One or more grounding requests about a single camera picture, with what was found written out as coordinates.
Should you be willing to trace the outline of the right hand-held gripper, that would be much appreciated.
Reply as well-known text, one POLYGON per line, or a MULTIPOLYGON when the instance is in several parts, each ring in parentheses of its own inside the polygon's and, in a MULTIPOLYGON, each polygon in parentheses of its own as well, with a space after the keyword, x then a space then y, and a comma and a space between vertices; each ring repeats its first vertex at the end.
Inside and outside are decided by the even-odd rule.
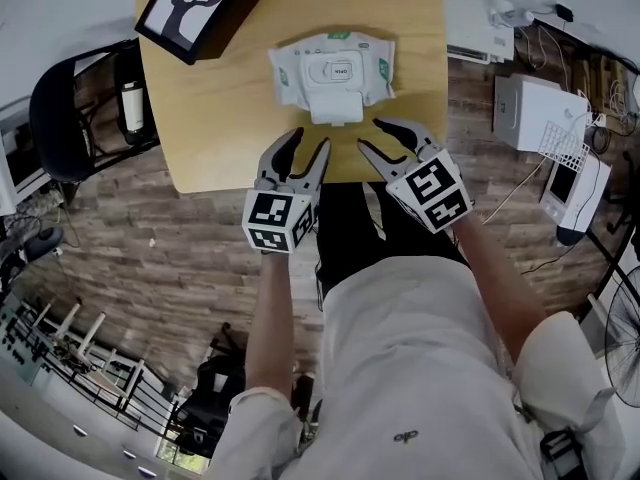
POLYGON ((358 139, 357 147, 387 182, 387 192, 431 233, 448 228, 472 210, 459 168, 421 123, 395 117, 373 123, 424 161, 403 155, 392 159, 374 144, 358 139))

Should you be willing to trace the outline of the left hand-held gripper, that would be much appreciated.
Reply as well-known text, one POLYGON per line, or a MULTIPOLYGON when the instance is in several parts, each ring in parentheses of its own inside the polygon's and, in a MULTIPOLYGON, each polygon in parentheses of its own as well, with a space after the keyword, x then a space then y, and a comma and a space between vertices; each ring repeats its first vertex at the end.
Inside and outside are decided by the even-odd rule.
POLYGON ((287 131, 260 157, 258 177, 246 193, 242 216, 242 228, 253 249, 291 254, 316 223, 331 144, 325 138, 306 170, 287 179, 303 134, 303 127, 287 131))

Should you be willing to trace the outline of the white plastic flip lid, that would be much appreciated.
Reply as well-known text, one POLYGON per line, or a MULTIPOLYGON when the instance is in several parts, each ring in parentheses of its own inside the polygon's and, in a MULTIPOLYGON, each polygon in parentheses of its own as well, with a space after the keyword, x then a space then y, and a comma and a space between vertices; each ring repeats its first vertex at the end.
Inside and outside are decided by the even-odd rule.
POLYGON ((315 125, 344 126, 364 119, 360 92, 328 91, 308 97, 311 122, 315 125))

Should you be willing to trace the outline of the white wet wipe pack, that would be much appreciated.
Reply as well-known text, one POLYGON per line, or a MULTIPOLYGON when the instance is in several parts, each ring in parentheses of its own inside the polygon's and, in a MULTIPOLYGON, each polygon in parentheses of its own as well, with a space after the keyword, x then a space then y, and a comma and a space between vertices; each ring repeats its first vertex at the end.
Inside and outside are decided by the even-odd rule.
POLYGON ((309 111, 311 93, 360 92, 363 111, 395 97, 396 43, 360 32, 332 32, 268 51, 278 103, 309 111))

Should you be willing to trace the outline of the person's right forearm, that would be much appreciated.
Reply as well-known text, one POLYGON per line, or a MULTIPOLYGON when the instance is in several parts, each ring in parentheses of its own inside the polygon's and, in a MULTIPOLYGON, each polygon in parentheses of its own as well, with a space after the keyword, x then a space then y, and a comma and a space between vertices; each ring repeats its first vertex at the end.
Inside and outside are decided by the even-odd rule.
POLYGON ((452 229, 493 326, 511 359, 517 361, 529 335, 547 317, 543 302, 476 214, 465 215, 452 229))

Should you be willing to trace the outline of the person's left forearm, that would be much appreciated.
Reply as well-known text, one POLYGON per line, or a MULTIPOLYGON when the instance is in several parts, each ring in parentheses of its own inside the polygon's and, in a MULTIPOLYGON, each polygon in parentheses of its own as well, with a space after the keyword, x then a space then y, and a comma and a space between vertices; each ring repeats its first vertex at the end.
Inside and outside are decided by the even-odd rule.
POLYGON ((270 388, 290 400, 295 362, 289 256, 261 258, 257 303, 246 349, 246 387, 270 388))

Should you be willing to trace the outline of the person's black trousers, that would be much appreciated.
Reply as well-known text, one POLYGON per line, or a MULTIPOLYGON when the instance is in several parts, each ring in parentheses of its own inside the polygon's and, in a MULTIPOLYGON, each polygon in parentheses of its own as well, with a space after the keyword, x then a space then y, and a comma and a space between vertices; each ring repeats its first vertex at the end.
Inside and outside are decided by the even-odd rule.
POLYGON ((348 277, 390 257, 434 256, 465 264, 466 260, 445 232, 428 231, 386 191, 371 182, 381 209, 384 238, 370 215, 361 183, 324 184, 318 207, 317 279, 326 295, 348 277))

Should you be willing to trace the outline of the white toaster oven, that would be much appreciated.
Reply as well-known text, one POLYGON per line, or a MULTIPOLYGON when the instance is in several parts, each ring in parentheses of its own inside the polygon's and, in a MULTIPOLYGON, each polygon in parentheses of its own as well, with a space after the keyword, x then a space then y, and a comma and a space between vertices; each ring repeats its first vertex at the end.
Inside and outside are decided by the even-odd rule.
POLYGON ((443 0, 447 56, 482 65, 514 58, 514 31, 496 27, 492 16, 510 11, 507 0, 443 0))

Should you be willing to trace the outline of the white bottle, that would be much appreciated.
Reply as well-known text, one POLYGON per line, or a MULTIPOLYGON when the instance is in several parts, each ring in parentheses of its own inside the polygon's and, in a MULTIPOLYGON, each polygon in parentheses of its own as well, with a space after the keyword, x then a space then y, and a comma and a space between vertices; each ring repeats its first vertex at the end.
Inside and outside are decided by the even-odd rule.
POLYGON ((144 89, 138 81, 122 86, 121 97, 127 131, 139 132, 144 127, 144 89))

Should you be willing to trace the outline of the white appliance with dark screen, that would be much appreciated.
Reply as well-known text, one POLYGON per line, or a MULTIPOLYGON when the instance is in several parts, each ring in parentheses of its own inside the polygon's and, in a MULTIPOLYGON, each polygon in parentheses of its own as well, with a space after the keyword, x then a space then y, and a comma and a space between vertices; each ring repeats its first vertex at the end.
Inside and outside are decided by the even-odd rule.
POLYGON ((555 163, 539 206, 558 227, 583 233, 595 215, 610 172, 611 167, 592 153, 580 172, 555 163))

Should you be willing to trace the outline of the black bag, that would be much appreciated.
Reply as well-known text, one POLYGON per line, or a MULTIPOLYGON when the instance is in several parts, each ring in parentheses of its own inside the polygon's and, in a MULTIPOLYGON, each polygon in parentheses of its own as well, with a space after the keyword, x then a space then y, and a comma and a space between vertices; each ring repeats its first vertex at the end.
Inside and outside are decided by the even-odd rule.
POLYGON ((226 426, 231 400, 245 390, 246 349, 224 322, 213 337, 209 357, 197 369, 197 383, 173 411, 170 425, 180 453, 211 459, 226 426))

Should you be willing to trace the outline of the black folding chair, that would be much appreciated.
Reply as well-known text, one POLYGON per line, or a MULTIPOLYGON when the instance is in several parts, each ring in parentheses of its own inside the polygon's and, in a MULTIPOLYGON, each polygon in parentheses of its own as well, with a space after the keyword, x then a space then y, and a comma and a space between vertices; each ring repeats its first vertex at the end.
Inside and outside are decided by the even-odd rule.
POLYGON ((89 50, 50 67, 37 82, 29 104, 29 125, 42 167, 72 199, 77 187, 92 176, 160 145, 144 74, 140 43, 129 39, 89 50), (76 104, 76 64, 95 57, 113 61, 114 87, 95 104, 76 104), (127 131, 122 86, 138 81, 144 89, 144 127, 127 131), (117 103, 116 124, 127 147, 106 152, 98 145, 91 125, 98 111, 111 100, 117 103))

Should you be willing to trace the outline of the gray rounded device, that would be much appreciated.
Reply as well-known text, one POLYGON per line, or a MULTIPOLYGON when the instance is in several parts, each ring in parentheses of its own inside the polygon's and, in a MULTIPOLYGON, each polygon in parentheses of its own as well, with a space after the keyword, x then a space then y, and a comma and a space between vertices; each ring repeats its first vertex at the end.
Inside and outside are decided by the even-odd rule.
POLYGON ((23 244, 26 261, 28 263, 35 262, 53 252, 62 243, 63 239, 64 230, 59 226, 41 230, 23 244))

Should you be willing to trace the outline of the wooden slat rack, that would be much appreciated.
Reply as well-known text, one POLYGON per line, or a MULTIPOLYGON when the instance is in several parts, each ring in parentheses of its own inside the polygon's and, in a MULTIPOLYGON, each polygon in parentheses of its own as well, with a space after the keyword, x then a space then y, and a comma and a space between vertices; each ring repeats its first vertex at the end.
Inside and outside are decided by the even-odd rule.
POLYGON ((94 342, 104 322, 101 314, 86 335, 72 332, 80 306, 74 305, 62 324, 10 296, 0 309, 0 352, 8 355, 25 382, 49 394, 62 386, 73 391, 119 424, 136 433, 169 439, 169 417, 175 404, 165 385, 142 360, 94 342))

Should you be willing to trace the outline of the black standing fan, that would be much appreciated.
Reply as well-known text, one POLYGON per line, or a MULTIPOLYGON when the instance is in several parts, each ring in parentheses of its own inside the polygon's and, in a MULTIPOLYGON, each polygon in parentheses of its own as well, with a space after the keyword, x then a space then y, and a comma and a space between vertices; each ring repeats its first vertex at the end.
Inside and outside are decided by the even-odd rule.
POLYGON ((629 226, 615 253, 588 230, 557 229, 559 242, 575 246, 588 238, 601 252, 607 269, 596 290, 587 295, 589 307, 579 322, 594 354, 605 362, 606 379, 618 399, 640 409, 640 238, 629 226))

